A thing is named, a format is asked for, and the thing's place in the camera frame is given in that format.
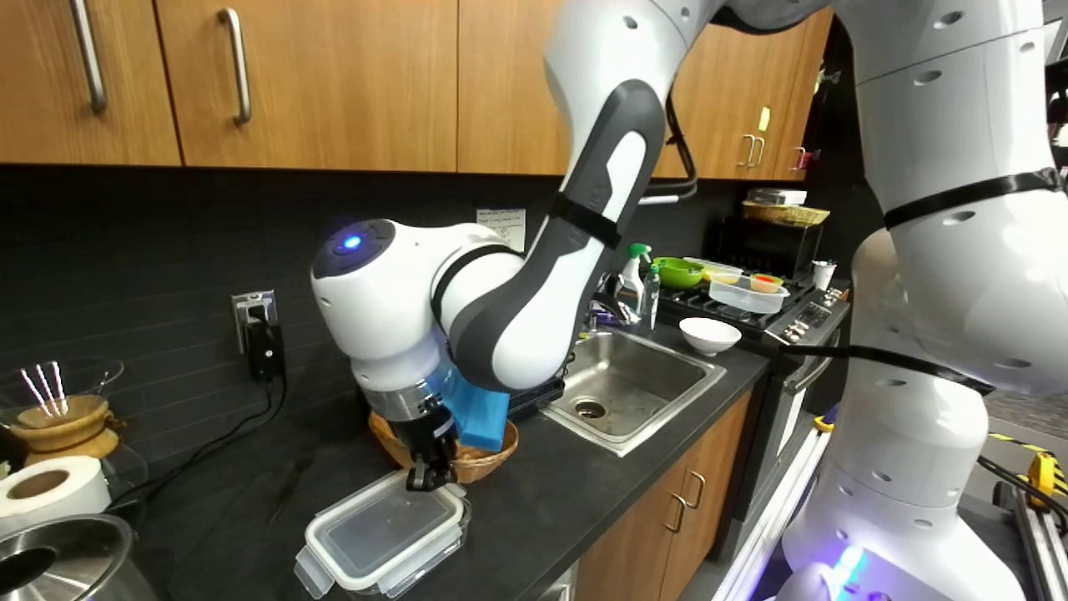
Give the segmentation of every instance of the kitchen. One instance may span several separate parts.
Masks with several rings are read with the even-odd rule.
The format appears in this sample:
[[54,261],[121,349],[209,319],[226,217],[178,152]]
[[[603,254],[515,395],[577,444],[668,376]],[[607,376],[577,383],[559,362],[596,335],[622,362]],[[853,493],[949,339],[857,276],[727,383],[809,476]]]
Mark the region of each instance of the kitchen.
[[[300,475],[310,466],[300,493],[328,505],[337,490],[354,490],[390,466],[360,432],[360,415],[344,412],[351,408],[354,383],[317,318],[308,265],[329,230],[360,217],[454,225],[470,220],[481,207],[519,207],[527,209],[527,225],[545,217],[565,162],[565,135],[539,84],[539,37],[553,2],[351,7],[364,9],[364,15],[348,15],[328,2],[310,2],[300,15],[289,7],[239,7],[242,27],[234,27],[234,15],[216,15],[216,7],[159,0],[158,20],[164,23],[164,41],[124,41],[158,30],[149,2],[125,0],[124,7],[108,13],[90,2],[90,15],[100,20],[98,44],[108,78],[102,125],[121,120],[111,109],[124,109],[124,93],[132,99],[149,98],[124,90],[124,84],[153,84],[158,99],[149,109],[169,103],[172,109],[132,117],[135,127],[153,125],[143,142],[98,142],[94,135],[111,127],[94,125],[85,112],[69,117],[69,107],[59,109],[62,117],[36,117],[36,109],[51,109],[36,107],[44,98],[59,98],[45,87],[54,81],[25,81],[21,78],[24,68],[0,72],[4,98],[24,99],[0,120],[0,157],[10,162],[0,188],[0,273],[13,284],[0,299],[0,335],[4,345],[85,347],[124,357],[125,373],[113,388],[113,403],[131,419],[131,444],[147,458],[149,470],[168,470],[202,440],[262,408],[262,392],[250,383],[234,349],[226,299],[234,289],[270,287],[281,306],[289,373],[285,418],[312,427],[287,434],[287,419],[276,419],[262,434],[250,434],[216,454],[214,466],[178,476],[172,490],[159,493],[159,509],[147,509],[132,524],[149,542],[143,572],[164,592],[172,592],[172,599],[239,593],[242,584],[253,599],[289,599],[289,556],[300,549],[300,527],[295,524],[308,522],[310,515],[300,512],[312,505],[300,505],[297,512],[287,490],[297,490]],[[66,7],[54,9],[45,15],[33,13],[33,23],[66,27]],[[242,30],[250,87],[234,81],[242,72],[234,71],[239,46],[234,30]],[[83,93],[85,72],[78,64],[83,54],[78,37],[69,30],[41,37],[62,44],[51,51],[62,57],[62,93]],[[21,57],[33,46],[5,30],[0,41],[10,44],[0,44],[4,57]],[[686,138],[704,176],[702,198],[641,214],[629,230],[635,241],[649,241],[662,254],[697,254],[713,214],[740,200],[747,188],[799,185],[794,147],[803,138],[803,99],[811,98],[800,81],[811,84],[817,72],[821,51],[809,46],[817,41],[821,34],[815,30],[784,37],[784,54],[811,61],[803,68],[775,54],[753,54],[743,46],[747,41],[738,41],[738,72],[732,78],[758,71],[743,61],[758,61],[762,72],[772,71],[768,78],[750,78],[753,98],[732,93],[738,107],[747,107],[732,125],[740,127],[738,135],[702,120],[704,112],[732,112],[727,107],[708,107],[708,98],[716,93],[702,78],[702,68],[713,68],[713,57],[702,64],[712,54],[702,46],[704,54],[686,64],[678,90],[681,120],[693,120]],[[159,46],[158,64],[147,71],[131,68],[115,57],[132,54],[113,44]],[[329,103],[328,93],[308,98],[308,90],[325,87],[337,90],[344,103],[325,107]],[[775,103],[765,98],[789,107],[772,109],[772,160],[753,157],[753,147],[743,142],[765,135],[762,107]],[[74,107],[79,103],[85,103],[83,109],[100,107],[90,98],[78,98]],[[90,120],[94,135],[69,130],[69,120]],[[834,214],[857,209],[846,205],[846,195],[834,198]],[[536,423],[523,432],[532,432],[523,434],[523,448],[536,448],[536,432],[545,432],[539,444],[556,440],[556,434]],[[289,461],[276,458],[266,440],[287,440],[302,454],[289,454]],[[238,527],[239,534],[219,545],[214,536],[216,527]],[[169,549],[159,545],[168,530],[197,530],[199,536]],[[238,545],[281,545],[285,553],[270,553],[272,564],[239,564],[231,560],[231,553],[239,553]],[[565,566],[565,556],[536,560],[539,566]]]

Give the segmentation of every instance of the black countertop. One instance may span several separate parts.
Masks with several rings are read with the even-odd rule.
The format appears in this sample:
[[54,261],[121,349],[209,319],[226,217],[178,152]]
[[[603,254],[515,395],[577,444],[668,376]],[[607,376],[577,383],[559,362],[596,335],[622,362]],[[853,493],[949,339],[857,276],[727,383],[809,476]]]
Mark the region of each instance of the black countertop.
[[[768,372],[750,349],[716,365],[727,373],[628,458],[523,418],[516,454],[468,487],[465,549],[407,599],[536,599]],[[329,401],[281,415],[124,516],[141,530],[135,564],[159,599],[300,599],[295,553],[308,522],[388,470],[396,466],[360,408]]]

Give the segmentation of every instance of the stainless steel sink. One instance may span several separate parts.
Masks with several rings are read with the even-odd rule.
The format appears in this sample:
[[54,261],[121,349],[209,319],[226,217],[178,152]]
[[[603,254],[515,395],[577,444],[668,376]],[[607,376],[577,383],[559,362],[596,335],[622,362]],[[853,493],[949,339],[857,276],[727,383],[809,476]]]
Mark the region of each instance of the stainless steel sink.
[[575,345],[565,398],[547,418],[577,436],[629,454],[727,372],[623,332],[593,332]]

